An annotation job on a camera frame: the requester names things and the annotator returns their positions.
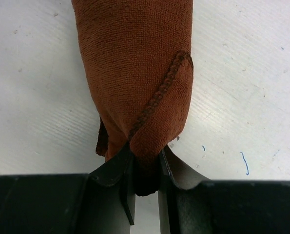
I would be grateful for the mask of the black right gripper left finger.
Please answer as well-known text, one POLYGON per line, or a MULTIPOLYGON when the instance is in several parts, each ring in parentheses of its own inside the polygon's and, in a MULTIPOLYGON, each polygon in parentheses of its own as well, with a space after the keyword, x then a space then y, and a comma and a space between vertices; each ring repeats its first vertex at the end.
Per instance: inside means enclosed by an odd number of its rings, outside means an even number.
POLYGON ((131 226, 135 224, 134 154, 129 143, 113 158, 90 173, 90 178, 100 188, 118 186, 117 195, 131 226))

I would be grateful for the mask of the brown towel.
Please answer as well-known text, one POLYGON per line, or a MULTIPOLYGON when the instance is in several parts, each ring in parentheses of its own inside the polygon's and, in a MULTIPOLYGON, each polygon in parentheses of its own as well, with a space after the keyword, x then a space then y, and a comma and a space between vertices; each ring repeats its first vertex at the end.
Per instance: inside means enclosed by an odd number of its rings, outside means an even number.
POLYGON ((128 144, 138 196, 159 187, 158 154, 182 132, 193 87, 191 0, 74 0, 88 86, 100 116, 96 153, 128 144))

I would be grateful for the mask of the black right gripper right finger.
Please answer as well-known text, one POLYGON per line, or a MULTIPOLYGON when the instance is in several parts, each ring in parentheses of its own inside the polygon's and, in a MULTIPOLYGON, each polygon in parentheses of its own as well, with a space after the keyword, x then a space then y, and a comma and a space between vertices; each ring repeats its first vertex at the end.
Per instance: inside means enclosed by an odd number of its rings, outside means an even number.
POLYGON ((159 221, 162 234, 212 234, 211 212, 198 184, 206 177, 178 158, 169 147, 159 154, 159 221))

